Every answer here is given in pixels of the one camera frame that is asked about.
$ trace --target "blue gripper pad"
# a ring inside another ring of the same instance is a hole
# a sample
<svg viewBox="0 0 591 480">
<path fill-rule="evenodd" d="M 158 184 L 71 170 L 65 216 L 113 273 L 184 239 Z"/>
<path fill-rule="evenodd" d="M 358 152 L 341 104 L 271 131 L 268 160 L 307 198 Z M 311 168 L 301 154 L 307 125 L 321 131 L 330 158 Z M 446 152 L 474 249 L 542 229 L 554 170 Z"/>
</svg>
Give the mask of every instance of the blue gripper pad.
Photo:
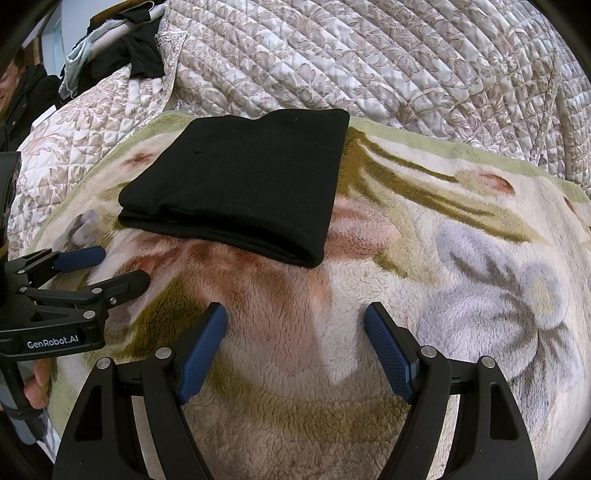
<svg viewBox="0 0 591 480">
<path fill-rule="evenodd" d="M 53 268 L 58 272 L 73 272 L 87 267 L 95 267 L 106 257 L 105 249 L 102 247 L 83 248 L 73 252 L 63 252 L 53 262 Z"/>
<path fill-rule="evenodd" d="M 384 306 L 375 301 L 365 310 L 365 332 L 388 378 L 392 392 L 412 403 L 416 391 L 418 357 Z"/>
<path fill-rule="evenodd" d="M 174 350 L 178 358 L 185 358 L 184 363 L 177 366 L 181 378 L 177 397 L 181 404 L 184 405 L 201 390 L 213 357 L 226 334 L 227 324 L 226 309 L 220 303 L 212 302 L 197 324 L 179 337 Z"/>
</svg>

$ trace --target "black clothing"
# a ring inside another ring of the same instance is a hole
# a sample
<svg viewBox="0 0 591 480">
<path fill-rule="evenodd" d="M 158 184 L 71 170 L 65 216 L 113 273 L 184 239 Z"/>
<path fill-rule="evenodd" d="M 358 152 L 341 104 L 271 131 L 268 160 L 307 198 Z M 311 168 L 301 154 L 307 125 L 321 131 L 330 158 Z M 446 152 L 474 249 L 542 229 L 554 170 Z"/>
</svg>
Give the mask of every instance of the black clothing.
<svg viewBox="0 0 591 480">
<path fill-rule="evenodd" d="M 78 78 L 78 95 L 94 87 L 103 78 L 131 62 L 131 76 L 158 78 L 164 76 L 164 64 L 155 35 L 161 18 L 146 23 L 124 35 L 87 62 Z"/>
<path fill-rule="evenodd" d="M 154 5 L 161 5 L 164 3 L 165 0 L 151 0 L 151 1 L 154 3 Z M 102 11 L 100 14 L 96 14 L 94 17 L 92 17 L 90 19 L 90 24 L 88 25 L 88 28 L 86 29 L 86 35 L 90 35 L 91 32 L 93 32 L 94 30 L 99 28 L 103 23 L 105 23 L 110 18 L 117 18 L 118 15 L 121 15 L 121 14 L 126 14 L 128 12 L 134 12 L 136 10 L 148 9 L 151 7 L 151 5 L 146 5 L 146 3 L 141 3 L 141 4 L 138 4 L 134 7 L 130 7 L 129 5 L 132 3 L 133 2 L 130 2 L 130 1 L 123 1 L 120 4 L 114 5 L 113 7 Z M 127 18 L 132 23 L 139 23 L 139 21 L 137 19 L 140 17 L 136 17 L 135 15 L 132 15 L 131 17 L 124 17 L 124 18 Z"/>
<path fill-rule="evenodd" d="M 340 109 L 197 118 L 121 190 L 119 221 L 316 267 L 348 126 Z"/>
<path fill-rule="evenodd" d="M 114 20 L 127 20 L 133 24 L 139 24 L 143 22 L 150 21 L 150 9 L 154 7 L 155 4 L 151 4 L 150 2 L 146 2 L 144 4 L 138 5 L 137 7 L 128 8 L 127 10 L 117 14 L 113 17 Z"/>
<path fill-rule="evenodd" d="M 51 105 L 59 108 L 60 83 L 58 77 L 47 74 L 43 65 L 26 68 L 0 127 L 0 151 L 16 151 L 31 132 L 33 122 Z"/>
</svg>

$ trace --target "metal screw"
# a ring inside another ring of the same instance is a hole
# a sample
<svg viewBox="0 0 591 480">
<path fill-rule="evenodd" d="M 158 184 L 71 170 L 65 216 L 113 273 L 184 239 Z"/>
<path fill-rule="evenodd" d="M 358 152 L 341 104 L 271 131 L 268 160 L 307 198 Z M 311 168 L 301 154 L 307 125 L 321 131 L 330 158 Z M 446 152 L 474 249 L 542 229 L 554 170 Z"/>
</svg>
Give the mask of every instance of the metal screw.
<svg viewBox="0 0 591 480">
<path fill-rule="evenodd" d="M 482 357 L 482 365 L 484 365 L 487 368 L 494 368 L 496 363 L 495 360 L 489 356 L 483 356 Z"/>
<path fill-rule="evenodd" d="M 107 368 L 109 365 L 111 364 L 111 359 L 107 358 L 107 357 L 103 357 L 101 358 L 97 363 L 96 363 L 96 367 L 100 368 L 101 370 L 104 370 L 105 368 Z"/>
<path fill-rule="evenodd" d="M 157 358 L 168 358 L 172 353 L 173 353 L 173 351 L 170 348 L 168 348 L 167 346 L 163 346 L 162 348 L 159 348 L 158 350 L 156 350 L 156 357 Z"/>
<path fill-rule="evenodd" d="M 433 358 L 435 355 L 437 355 L 437 350 L 435 350 L 431 345 L 425 345 L 421 348 L 421 353 L 427 358 Z"/>
</svg>

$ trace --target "person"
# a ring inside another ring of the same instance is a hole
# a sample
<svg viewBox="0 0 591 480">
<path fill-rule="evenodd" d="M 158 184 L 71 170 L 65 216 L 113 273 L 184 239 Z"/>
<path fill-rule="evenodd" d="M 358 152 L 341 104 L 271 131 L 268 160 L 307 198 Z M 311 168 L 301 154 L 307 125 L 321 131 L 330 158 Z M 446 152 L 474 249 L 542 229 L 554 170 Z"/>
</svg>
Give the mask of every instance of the person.
<svg viewBox="0 0 591 480">
<path fill-rule="evenodd" d="M 0 151 L 17 151 L 33 122 L 52 105 L 60 107 L 60 79 L 24 60 L 20 48 L 0 79 Z"/>
</svg>

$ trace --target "black jacket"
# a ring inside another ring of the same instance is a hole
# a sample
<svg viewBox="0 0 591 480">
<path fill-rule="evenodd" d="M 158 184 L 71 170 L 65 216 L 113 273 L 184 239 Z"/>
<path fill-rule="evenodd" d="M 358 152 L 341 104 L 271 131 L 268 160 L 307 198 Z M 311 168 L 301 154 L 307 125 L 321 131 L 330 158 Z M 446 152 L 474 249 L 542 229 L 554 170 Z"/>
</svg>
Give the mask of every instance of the black jacket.
<svg viewBox="0 0 591 480">
<path fill-rule="evenodd" d="M 14 152 L 31 132 L 33 122 L 51 105 L 60 107 L 60 79 L 48 75 L 43 65 L 29 66 L 22 74 L 0 126 L 0 151 Z"/>
</svg>

